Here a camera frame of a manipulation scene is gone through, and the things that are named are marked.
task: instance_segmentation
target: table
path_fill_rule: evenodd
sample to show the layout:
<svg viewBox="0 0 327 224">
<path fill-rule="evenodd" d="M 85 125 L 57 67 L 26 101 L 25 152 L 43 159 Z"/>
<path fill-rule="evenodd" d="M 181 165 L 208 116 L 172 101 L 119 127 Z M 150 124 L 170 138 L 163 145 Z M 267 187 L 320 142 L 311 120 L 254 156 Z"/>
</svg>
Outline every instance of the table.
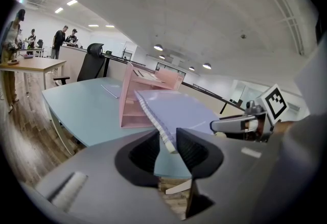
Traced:
<svg viewBox="0 0 327 224">
<path fill-rule="evenodd" d="M 87 147 L 154 129 L 154 127 L 120 128 L 119 99 L 102 87 L 102 85 L 106 87 L 113 84 L 121 86 L 122 82 L 112 78 L 98 78 L 70 83 L 42 92 L 50 108 L 54 127 L 71 155 L 74 151 L 59 121 Z M 170 154 L 161 139 L 154 174 L 180 179 L 191 178 L 180 155 Z"/>
<path fill-rule="evenodd" d="M 3 71 L 16 71 L 16 72 L 24 72 L 24 82 L 26 93 L 29 92 L 29 86 L 27 81 L 27 73 L 39 73 L 43 76 L 43 89 L 46 89 L 45 83 L 45 74 L 53 69 L 61 67 L 61 75 L 64 72 L 65 60 L 59 59 L 49 59 L 49 58 L 28 58 L 28 59 L 20 59 L 19 64 L 16 65 L 8 65 L 7 63 L 0 64 L 0 72 Z M 5 90 L 4 81 L 1 79 L 2 89 Z M 9 103 L 7 100 L 7 95 L 4 93 L 5 103 L 7 109 L 9 110 Z"/>
<path fill-rule="evenodd" d="M 44 49 L 24 49 L 24 50 L 17 50 L 17 52 L 15 53 L 15 58 L 17 58 L 19 55 L 21 55 L 20 53 L 21 52 L 27 52 L 27 51 L 33 51 L 33 54 L 34 52 L 39 52 L 39 57 L 42 57 L 43 58 L 43 52 L 44 52 Z"/>
</svg>

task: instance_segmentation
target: chair headrest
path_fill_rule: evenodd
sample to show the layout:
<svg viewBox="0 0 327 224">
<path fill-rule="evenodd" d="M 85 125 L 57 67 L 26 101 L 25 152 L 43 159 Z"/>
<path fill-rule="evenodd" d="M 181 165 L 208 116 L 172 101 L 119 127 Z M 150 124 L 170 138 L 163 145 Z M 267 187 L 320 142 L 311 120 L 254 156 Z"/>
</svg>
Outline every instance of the chair headrest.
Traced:
<svg viewBox="0 0 327 224">
<path fill-rule="evenodd" d="M 91 54 L 95 57 L 101 57 L 102 56 L 102 46 L 104 44 L 101 43 L 92 43 L 87 47 L 88 54 Z"/>
</svg>

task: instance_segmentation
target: black t-shirt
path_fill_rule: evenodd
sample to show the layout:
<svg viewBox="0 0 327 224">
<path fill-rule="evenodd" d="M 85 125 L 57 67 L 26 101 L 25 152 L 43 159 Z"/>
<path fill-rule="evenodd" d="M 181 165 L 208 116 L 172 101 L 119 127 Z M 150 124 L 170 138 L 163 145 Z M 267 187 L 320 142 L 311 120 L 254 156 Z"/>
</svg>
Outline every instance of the black t-shirt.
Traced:
<svg viewBox="0 0 327 224">
<path fill-rule="evenodd" d="M 75 43 L 77 41 L 77 37 L 75 35 L 69 35 L 65 41 L 69 43 Z"/>
<path fill-rule="evenodd" d="M 34 48 L 34 45 L 35 45 L 35 41 L 36 41 L 36 36 L 35 35 L 34 36 L 31 35 L 31 36 L 29 36 L 29 38 L 27 40 L 33 40 L 34 41 L 34 42 L 30 42 L 29 43 L 31 49 L 33 49 Z"/>
<path fill-rule="evenodd" d="M 55 49 L 58 50 L 60 49 L 60 46 L 63 44 L 65 41 L 66 34 L 62 32 L 61 30 L 58 30 L 55 35 Z"/>
</svg>

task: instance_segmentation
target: chair armrest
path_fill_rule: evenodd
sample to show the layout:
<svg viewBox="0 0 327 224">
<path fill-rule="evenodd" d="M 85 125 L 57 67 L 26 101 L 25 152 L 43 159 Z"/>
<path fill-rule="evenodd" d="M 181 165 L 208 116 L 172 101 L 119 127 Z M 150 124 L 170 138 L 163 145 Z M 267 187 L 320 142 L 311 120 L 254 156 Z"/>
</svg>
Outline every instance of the chair armrest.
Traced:
<svg viewBox="0 0 327 224">
<path fill-rule="evenodd" d="M 62 85 L 66 85 L 66 79 L 70 79 L 69 76 L 61 76 L 61 77 L 55 77 L 53 80 L 61 80 Z"/>
</svg>

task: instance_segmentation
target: pink shelf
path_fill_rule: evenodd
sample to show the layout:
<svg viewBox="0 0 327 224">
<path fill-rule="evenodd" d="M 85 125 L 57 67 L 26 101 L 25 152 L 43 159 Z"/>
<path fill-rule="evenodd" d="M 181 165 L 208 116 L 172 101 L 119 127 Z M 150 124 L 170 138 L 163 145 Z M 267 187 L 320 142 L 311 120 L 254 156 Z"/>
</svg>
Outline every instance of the pink shelf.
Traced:
<svg viewBox="0 0 327 224">
<path fill-rule="evenodd" d="M 164 82 L 143 78 L 139 71 L 145 77 L 147 76 L 146 73 L 154 74 L 160 81 Z M 145 91 L 151 89 L 178 90 L 182 81 L 183 77 L 176 72 L 164 69 L 155 72 L 139 65 L 133 65 L 131 62 L 127 63 L 122 93 L 119 98 L 120 126 L 123 128 L 153 126 L 141 108 L 134 91 Z"/>
</svg>

